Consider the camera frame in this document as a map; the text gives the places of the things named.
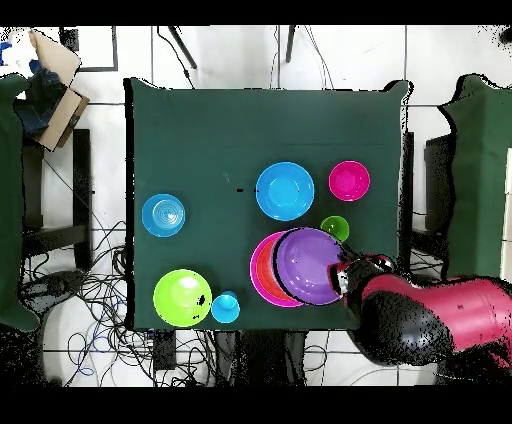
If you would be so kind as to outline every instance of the bowl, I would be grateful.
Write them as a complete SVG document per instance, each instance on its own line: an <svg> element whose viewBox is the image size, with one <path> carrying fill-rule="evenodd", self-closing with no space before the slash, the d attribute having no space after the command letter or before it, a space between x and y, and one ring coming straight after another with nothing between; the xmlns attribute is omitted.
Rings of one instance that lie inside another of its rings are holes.
<svg viewBox="0 0 512 424"><path fill-rule="evenodd" d="M294 299L311 305L339 300L331 270L343 249L333 236L315 228L296 228L280 237L272 251L274 276Z"/></svg>
<svg viewBox="0 0 512 424"><path fill-rule="evenodd" d="M155 194L142 207L142 223L156 237L170 237L185 223L185 207L170 194Z"/></svg>
<svg viewBox="0 0 512 424"><path fill-rule="evenodd" d="M370 187L370 174L359 162L348 160L334 167L329 175L329 189L338 199L352 202L363 197Z"/></svg>
<svg viewBox="0 0 512 424"><path fill-rule="evenodd" d="M302 306L302 302L298 302L292 297L286 295L277 283L272 271L270 257L272 250L270 249L268 257L266 257L266 255L261 255L265 246L269 245L270 248L272 248L274 242L284 233L285 231L280 231L271 234L258 244L251 257L249 272L252 285L263 299L275 306L293 308L296 306Z"/></svg>
<svg viewBox="0 0 512 424"><path fill-rule="evenodd" d="M339 241L344 242L348 239L349 225L345 218L333 215L325 218L320 224L320 229L327 231L329 234L336 237Z"/></svg>
<svg viewBox="0 0 512 424"><path fill-rule="evenodd" d="M197 272L177 269L158 281L153 304L157 314L168 324L190 327L208 315L212 292L208 282Z"/></svg>
<svg viewBox="0 0 512 424"><path fill-rule="evenodd" d="M302 166L279 162L265 169L256 182L256 201L261 210L278 221L304 215L315 196L313 179Z"/></svg>

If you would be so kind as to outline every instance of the pink bowl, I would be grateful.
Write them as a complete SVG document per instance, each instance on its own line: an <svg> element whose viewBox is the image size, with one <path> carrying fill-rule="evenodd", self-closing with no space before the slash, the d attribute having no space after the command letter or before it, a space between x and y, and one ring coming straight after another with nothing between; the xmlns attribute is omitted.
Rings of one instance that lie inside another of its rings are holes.
<svg viewBox="0 0 512 424"><path fill-rule="evenodd" d="M338 199L352 202L363 197L370 187L370 174L359 162L338 163L329 175L329 189Z"/></svg>

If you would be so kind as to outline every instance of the stacked plates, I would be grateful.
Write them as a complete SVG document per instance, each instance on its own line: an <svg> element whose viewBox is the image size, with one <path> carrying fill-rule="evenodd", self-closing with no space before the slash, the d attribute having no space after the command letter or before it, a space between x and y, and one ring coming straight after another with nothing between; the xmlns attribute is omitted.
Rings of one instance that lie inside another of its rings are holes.
<svg viewBox="0 0 512 424"><path fill-rule="evenodd" d="M332 270L342 253L338 240L322 230L274 233L252 255L251 280L260 296L276 306L327 305L340 298Z"/></svg>

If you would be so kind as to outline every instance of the cup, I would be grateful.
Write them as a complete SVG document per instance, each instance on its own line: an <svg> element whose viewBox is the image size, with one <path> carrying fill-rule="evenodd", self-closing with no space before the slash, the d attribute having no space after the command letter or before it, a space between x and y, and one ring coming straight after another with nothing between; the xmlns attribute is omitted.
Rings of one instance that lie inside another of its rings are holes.
<svg viewBox="0 0 512 424"><path fill-rule="evenodd" d="M225 291L217 296L212 303L212 316L221 324L229 324L235 321L240 314L240 305L236 294Z"/></svg>
<svg viewBox="0 0 512 424"><path fill-rule="evenodd" d="M320 229L328 232L343 243L348 239L350 227L345 218L334 215L325 218L320 224Z"/></svg>

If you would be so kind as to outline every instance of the table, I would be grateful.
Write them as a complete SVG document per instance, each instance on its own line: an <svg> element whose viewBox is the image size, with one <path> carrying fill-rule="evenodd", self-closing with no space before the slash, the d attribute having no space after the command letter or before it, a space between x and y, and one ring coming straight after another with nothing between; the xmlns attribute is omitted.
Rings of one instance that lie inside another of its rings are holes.
<svg viewBox="0 0 512 424"><path fill-rule="evenodd" d="M196 329L357 328L341 302L286 309L267 303L251 284L249 260L267 235L318 228L334 214L350 223L353 249L396 260L400 103L407 82L383 92L163 90L132 78L125 90L127 175L134 172L127 188L134 192L127 195L128 222L134 222L127 229L127 240L134 237L133 326L172 328L156 314L153 290L167 272L188 268L206 278L214 297L236 292L241 306L234 323L216 323L210 314ZM330 170L348 159L363 162L372 181L352 203L337 200L327 183ZM255 199L259 174L279 161L304 166L315 182L312 207L292 222L267 217ZM173 194L185 206L185 225L171 238L153 237L142 224L142 206L156 193Z"/></svg>

